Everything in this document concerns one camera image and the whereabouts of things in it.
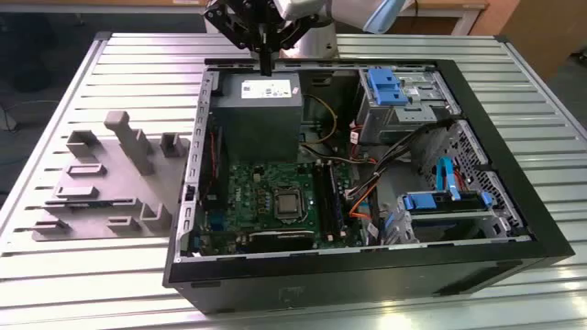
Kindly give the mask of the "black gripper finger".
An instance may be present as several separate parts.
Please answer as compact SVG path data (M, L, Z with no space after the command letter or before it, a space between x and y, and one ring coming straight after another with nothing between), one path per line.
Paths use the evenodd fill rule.
M285 21L275 20L265 24L265 75L270 76L274 68L274 59L279 50L289 49L302 35L314 27L318 15L309 15L293 20L287 25Z
M265 76L265 24L230 24L231 13L222 1L209 1L203 18L238 49L246 49L255 56L259 74Z

